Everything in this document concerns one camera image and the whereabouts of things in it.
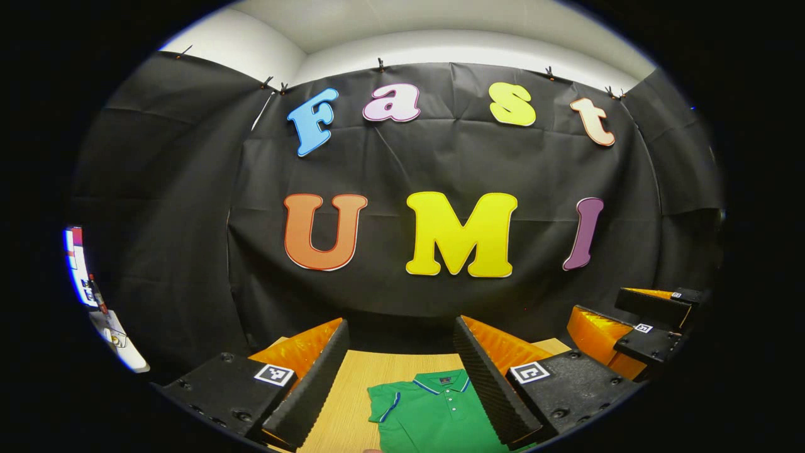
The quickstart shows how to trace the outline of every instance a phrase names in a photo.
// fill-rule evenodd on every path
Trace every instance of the yellow letter m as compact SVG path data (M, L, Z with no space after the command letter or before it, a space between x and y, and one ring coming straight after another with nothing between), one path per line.
M517 198L508 193L487 193L463 226L443 193L412 193L407 204L416 212L414 259L405 266L408 273L438 274L441 266L434 260L436 245L452 275L464 267L474 248L475 260L467 267L469 275L511 275L509 223L517 209Z

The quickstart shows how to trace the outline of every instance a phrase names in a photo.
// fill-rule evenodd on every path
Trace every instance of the white ceiling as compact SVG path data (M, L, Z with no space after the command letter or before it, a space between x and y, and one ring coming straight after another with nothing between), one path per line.
M555 0L245 0L230 6L310 54L413 30L480 30L556 44L643 79L654 64L609 29Z

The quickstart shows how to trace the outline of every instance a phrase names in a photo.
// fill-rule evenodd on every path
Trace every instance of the green polo shirt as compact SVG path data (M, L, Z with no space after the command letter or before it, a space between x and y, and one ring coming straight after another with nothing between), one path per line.
M369 387L369 398L383 453L510 453L464 370Z

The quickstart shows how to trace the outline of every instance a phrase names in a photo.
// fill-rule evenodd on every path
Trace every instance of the blue stripe trim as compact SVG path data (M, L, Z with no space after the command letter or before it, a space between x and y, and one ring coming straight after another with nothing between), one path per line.
M430 392L430 393L433 393L434 395L438 395L438 394L439 394L439 392L436 392L434 389L429 389L428 387L425 387L425 384L423 384L423 383L419 382L419 381L418 381L418 380L416 380L416 379L414 379L414 384L417 384L419 387L422 387L423 389L427 390L427 391L428 391L428 392Z
M380 417L380 423L383 423L383 422L386 421L386 417L389 415L389 412L391 412L391 410L393 408L397 407L397 403L399 403L399 402L400 402L400 392L397 392L397 396L394 397L394 404L391 405L391 407L386 410L386 412L382 415L382 417Z

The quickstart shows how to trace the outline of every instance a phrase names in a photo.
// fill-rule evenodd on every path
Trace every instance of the white wall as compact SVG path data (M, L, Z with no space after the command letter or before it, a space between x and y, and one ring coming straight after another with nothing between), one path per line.
M162 49L184 52L223 64L271 85L288 83L306 54L296 44L264 22L240 11L223 9L180 32Z
M358 69L376 68L378 57L395 64L454 62L495 64L545 72L598 89L628 91L639 81L582 53L520 36L471 30L403 31L348 42L309 55L291 85Z

